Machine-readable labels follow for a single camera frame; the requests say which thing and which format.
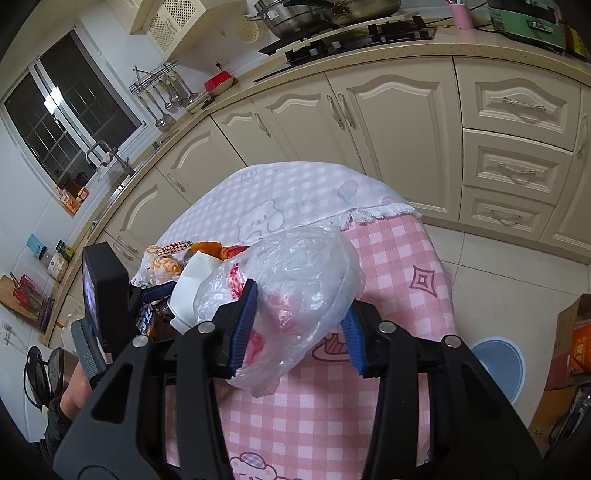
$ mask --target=hand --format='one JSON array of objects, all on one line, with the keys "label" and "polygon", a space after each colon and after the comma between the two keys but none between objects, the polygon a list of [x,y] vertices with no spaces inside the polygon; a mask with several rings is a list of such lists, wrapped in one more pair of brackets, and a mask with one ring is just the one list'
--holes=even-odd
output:
[{"label": "hand", "polygon": [[86,374],[84,373],[84,369],[80,362],[76,365],[74,369],[74,373],[72,373],[72,378],[70,379],[70,384],[66,391],[61,396],[60,401],[60,409],[64,413],[66,417],[70,420],[74,420],[80,410],[86,404],[88,397],[92,393],[92,388],[88,383],[88,379],[86,378]]}]

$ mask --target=blue bucket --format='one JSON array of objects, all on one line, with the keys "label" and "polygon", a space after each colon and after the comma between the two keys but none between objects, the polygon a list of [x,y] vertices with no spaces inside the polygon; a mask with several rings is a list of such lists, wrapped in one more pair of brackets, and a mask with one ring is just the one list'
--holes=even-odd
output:
[{"label": "blue bucket", "polygon": [[472,353],[511,404],[515,404],[525,384],[525,359],[519,347],[502,337],[489,337],[476,342]]}]

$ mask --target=pan handle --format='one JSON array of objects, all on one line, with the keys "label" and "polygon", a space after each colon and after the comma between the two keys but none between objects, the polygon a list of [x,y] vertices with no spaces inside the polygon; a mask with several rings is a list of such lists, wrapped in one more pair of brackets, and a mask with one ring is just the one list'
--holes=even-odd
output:
[{"label": "pan handle", "polygon": [[335,4],[327,0],[283,0],[284,7],[295,7],[296,5],[307,5],[309,7],[320,7],[330,10]]}]

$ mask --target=cardboard box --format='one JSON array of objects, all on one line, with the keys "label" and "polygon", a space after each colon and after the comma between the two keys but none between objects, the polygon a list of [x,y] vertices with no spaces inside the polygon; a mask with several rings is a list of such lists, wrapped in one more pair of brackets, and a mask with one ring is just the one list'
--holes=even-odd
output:
[{"label": "cardboard box", "polygon": [[590,316],[591,294],[588,293],[582,294],[569,308],[558,314],[552,363],[545,390],[555,390],[591,381],[591,374],[569,374],[569,354],[573,343],[574,324]]},{"label": "cardboard box", "polygon": [[528,431],[540,453],[544,455],[549,448],[548,437],[558,419],[564,415],[573,399],[577,387],[559,388],[544,392]]}]

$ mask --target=countertop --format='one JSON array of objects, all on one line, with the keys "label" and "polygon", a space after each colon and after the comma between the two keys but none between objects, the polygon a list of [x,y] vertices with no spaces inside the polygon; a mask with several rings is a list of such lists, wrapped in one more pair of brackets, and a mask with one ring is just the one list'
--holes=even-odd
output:
[{"label": "countertop", "polygon": [[129,192],[135,188],[146,173],[158,163],[170,148],[203,118],[256,93],[316,73],[370,61],[430,56],[465,56],[514,61],[558,73],[591,87],[591,66],[582,61],[562,57],[538,47],[519,43],[500,34],[479,30],[458,30],[455,27],[438,27],[435,37],[432,40],[395,43],[343,53],[302,65],[269,79],[254,83],[253,80],[284,62],[284,59],[281,57],[270,57],[261,66],[239,77],[239,82],[236,85],[217,97],[216,101],[205,110],[198,110],[194,114],[182,117],[175,126],[175,129],[178,129],[178,133],[160,147],[158,151],[154,153],[154,150],[149,148],[138,157],[134,165],[140,164],[142,165],[141,168],[137,170],[131,181],[121,190],[119,196],[100,218],[92,233],[90,235],[88,234],[92,222],[90,220],[76,239],[73,245],[76,249],[76,255],[72,259],[61,283],[53,291],[55,298],[54,311],[51,315],[47,332],[45,335],[42,334],[40,336],[40,342],[44,345],[49,344],[57,315],[60,313],[67,292],[70,290],[72,281],[82,264],[82,248],[96,241],[117,208],[120,207],[121,203],[129,195]]}]

